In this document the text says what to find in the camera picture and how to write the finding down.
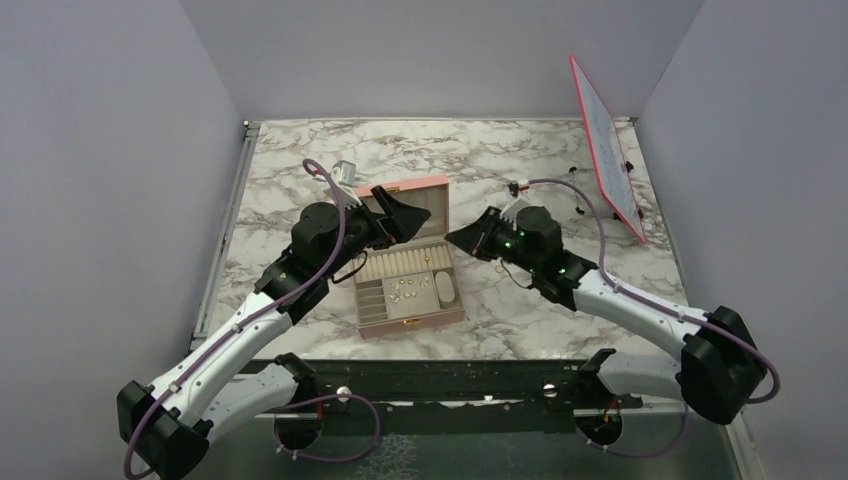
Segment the pink jewelry box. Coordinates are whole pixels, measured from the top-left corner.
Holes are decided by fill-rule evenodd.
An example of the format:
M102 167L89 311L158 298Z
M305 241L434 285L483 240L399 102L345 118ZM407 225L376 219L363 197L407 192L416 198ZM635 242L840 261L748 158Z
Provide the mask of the pink jewelry box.
M457 323L465 318L449 229L449 180L436 175L390 182L384 188L408 205L428 209L430 219L409 242L370 251L351 261L357 328L363 338ZM456 301L442 308L434 275L453 278Z

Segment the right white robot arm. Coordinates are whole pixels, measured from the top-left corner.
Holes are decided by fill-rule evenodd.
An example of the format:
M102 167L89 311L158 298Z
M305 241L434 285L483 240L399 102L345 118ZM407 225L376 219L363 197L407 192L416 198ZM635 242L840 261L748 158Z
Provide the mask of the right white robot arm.
M669 354L678 371L671 388L655 380L653 395L679 398L703 418L731 423L766 376L766 362L736 311L677 305L628 285L564 247L560 224L541 206L507 219L487 208L446 234L448 243L483 261L503 260L528 272L531 288L572 311L603 318Z

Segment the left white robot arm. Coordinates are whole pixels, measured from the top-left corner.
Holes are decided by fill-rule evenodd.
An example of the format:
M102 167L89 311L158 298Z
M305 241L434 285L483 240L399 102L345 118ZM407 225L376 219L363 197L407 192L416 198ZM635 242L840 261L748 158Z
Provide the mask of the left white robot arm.
M291 230L291 244L270 264L239 310L175 367L148 385L129 382L117 397L119 433L127 444L124 473L140 457L161 479L182 479L209 447L268 409L306 408L314 384L302 361L294 370L270 365L235 381L249 361L309 313L329 292L331 277L360 253L415 237L429 210L404 204L377 186L371 211L353 194L341 205L308 205Z

